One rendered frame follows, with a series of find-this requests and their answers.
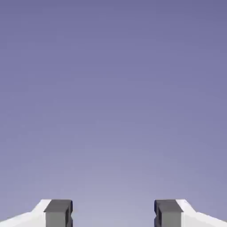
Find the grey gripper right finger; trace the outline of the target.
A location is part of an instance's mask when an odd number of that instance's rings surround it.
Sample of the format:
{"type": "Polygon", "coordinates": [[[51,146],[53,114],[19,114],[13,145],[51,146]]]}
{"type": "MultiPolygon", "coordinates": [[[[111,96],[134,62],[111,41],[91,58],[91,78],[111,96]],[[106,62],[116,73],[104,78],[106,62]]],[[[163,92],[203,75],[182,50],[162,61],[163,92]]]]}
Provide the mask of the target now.
{"type": "Polygon", "coordinates": [[[185,199],[154,201],[154,227],[227,227],[227,221],[197,212],[185,199]]]}

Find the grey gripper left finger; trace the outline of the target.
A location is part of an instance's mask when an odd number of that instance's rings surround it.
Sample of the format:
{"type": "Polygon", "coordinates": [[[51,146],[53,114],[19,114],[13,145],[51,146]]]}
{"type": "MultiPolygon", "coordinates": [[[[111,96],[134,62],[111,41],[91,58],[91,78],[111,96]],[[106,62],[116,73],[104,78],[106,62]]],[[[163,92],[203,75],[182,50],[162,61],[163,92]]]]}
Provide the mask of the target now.
{"type": "Polygon", "coordinates": [[[42,199],[30,212],[0,221],[0,227],[73,227],[73,201],[42,199]]]}

